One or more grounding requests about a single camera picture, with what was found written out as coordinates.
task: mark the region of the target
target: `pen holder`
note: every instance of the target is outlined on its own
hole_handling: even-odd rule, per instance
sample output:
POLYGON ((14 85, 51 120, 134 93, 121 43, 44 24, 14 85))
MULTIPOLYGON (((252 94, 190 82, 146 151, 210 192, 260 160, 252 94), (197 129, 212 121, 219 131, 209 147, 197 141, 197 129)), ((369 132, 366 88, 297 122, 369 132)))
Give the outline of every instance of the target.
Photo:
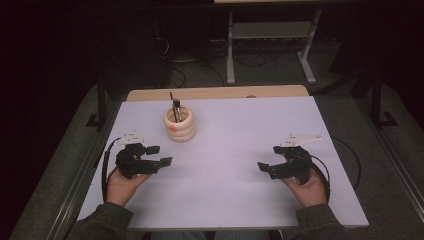
POLYGON ((186 106, 181 106, 181 122, 175 122, 174 109, 170 108, 165 112, 163 121, 169 138, 175 142, 186 142, 196 134, 193 112, 186 106))

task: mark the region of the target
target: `sleeve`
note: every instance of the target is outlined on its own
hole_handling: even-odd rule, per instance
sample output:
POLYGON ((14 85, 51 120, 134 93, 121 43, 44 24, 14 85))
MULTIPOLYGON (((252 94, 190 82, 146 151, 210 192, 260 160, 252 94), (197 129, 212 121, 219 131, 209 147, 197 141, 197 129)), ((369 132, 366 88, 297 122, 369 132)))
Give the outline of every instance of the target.
POLYGON ((340 224, 327 204, 316 205, 296 212, 299 222, 299 240, 351 239, 346 228, 340 224))
POLYGON ((66 239, 125 239, 133 213, 113 203, 105 203, 85 219, 74 223, 66 239))

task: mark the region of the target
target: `hand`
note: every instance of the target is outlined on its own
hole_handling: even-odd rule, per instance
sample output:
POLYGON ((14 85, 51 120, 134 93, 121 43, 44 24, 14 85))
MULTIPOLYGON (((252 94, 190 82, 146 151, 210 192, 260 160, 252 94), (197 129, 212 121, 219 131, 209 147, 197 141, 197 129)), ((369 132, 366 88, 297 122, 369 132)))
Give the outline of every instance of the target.
POLYGON ((134 175, 128 179, 122 175, 119 168, 111 173, 107 185, 106 202, 115 203, 122 207, 132 198, 137 188, 144 183, 151 174, 134 175))
POLYGON ((319 204, 327 204, 324 185, 321 182, 321 178, 313 169, 309 170, 309 174, 309 181, 303 185, 300 185, 298 179, 293 180, 291 178, 285 178, 281 180, 293 192, 294 196, 303 207, 306 208, 319 204))

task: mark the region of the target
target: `white tabletop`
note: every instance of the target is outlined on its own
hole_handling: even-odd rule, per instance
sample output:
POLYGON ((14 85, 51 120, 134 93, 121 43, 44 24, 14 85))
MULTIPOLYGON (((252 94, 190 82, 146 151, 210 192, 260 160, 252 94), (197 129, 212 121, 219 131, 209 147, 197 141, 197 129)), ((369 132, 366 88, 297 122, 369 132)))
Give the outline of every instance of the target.
MULTIPOLYGON (((172 165, 153 175, 127 204, 134 212, 130 228, 296 226, 295 211, 301 208, 297 200, 281 181, 271 180, 257 166, 257 162, 283 163, 273 146, 290 133, 322 136, 303 148, 330 171, 330 207, 347 227, 368 225, 313 97, 182 100, 182 105, 191 108, 197 127, 194 138, 185 143, 171 141, 164 127, 163 114, 171 101, 124 102, 118 113, 107 146, 137 130, 145 146, 161 147, 159 154, 143 159, 173 157, 172 165)), ((109 171, 122 148, 112 148, 109 171)), ((100 176, 101 163, 79 219, 102 203, 100 176)))

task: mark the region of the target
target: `white bracket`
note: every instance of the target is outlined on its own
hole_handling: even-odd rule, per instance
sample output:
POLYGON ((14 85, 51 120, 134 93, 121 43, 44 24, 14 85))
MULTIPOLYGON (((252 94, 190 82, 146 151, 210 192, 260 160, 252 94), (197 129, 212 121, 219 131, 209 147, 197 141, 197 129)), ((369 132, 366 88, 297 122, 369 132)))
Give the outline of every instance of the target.
POLYGON ((321 140, 322 137, 320 135, 300 135, 300 134, 292 134, 280 144, 281 147, 297 147, 300 145, 304 145, 307 143, 315 142, 321 140))
POLYGON ((142 142, 144 142, 144 139, 135 130, 133 130, 115 141, 115 145, 127 145, 142 142))

